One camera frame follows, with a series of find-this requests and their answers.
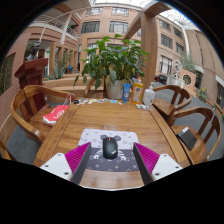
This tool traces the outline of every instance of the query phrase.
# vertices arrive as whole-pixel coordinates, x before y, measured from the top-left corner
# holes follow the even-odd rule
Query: computer mouse
[[[103,139],[103,157],[105,159],[115,159],[118,156],[117,140],[112,137]]]

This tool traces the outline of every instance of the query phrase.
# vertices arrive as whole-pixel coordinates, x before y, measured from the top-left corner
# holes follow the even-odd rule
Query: wooden table
[[[85,128],[135,132],[139,144],[158,154],[167,153],[182,167],[190,165],[182,146],[157,110],[153,106],[150,106],[150,110],[137,109],[130,101],[123,105],[110,102],[71,104],[44,140],[34,165],[40,167],[56,153],[67,153],[76,148]],[[88,169],[80,185],[98,189],[144,186],[139,171],[106,172]]]

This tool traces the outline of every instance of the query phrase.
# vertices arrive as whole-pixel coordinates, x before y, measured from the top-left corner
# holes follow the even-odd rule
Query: pink object
[[[152,171],[159,160],[160,155],[143,145],[135,143],[139,154],[141,155],[142,161],[144,162],[148,172],[152,174]]]
[[[86,149],[88,148],[90,142],[81,145],[75,149],[73,149],[72,151],[68,152],[65,154],[65,158],[68,162],[68,165],[70,166],[72,173],[74,173],[77,169],[77,167],[79,166],[83,155],[86,151]]]

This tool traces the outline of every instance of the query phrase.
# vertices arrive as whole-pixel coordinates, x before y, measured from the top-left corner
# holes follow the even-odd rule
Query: plastic bottle
[[[144,85],[141,83],[141,78],[139,77],[138,81],[133,83],[133,93],[131,103],[133,104],[141,103],[143,87]]]
[[[153,91],[153,84],[154,82],[151,82],[151,86],[149,87],[149,89],[146,89],[144,92],[143,103],[146,106],[152,105],[153,100],[155,98],[155,92]]]

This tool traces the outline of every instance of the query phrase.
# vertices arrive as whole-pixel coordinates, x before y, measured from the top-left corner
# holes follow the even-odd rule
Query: floor
[[[154,87],[158,87],[161,85],[163,84],[156,82]],[[155,97],[159,99],[164,99],[170,102],[172,98],[172,91],[163,90],[160,92],[156,92]],[[186,108],[195,107],[195,106],[202,106],[202,107],[212,109],[210,105],[203,103],[197,97],[192,97],[191,104],[188,105]],[[221,118],[219,118],[219,121],[221,125],[222,137],[221,137],[221,140],[219,141],[218,146],[216,147],[215,152],[213,153],[209,161],[221,158],[224,152],[224,140],[223,140],[224,139],[224,123],[222,122]],[[198,131],[202,123],[203,123],[203,116],[201,114],[194,114],[184,118],[179,118],[174,123],[174,125],[191,126],[192,128]],[[205,134],[202,135],[202,137],[205,137],[210,127],[211,125],[207,125],[207,128],[204,131]],[[217,135],[215,132],[213,132],[212,136],[210,137],[209,141],[206,144],[208,149],[207,154],[212,149],[212,146],[215,144],[216,139],[217,139]],[[8,142],[7,148],[19,162],[32,165],[40,146],[36,142],[29,139],[26,136],[25,132],[20,127],[17,127]]]

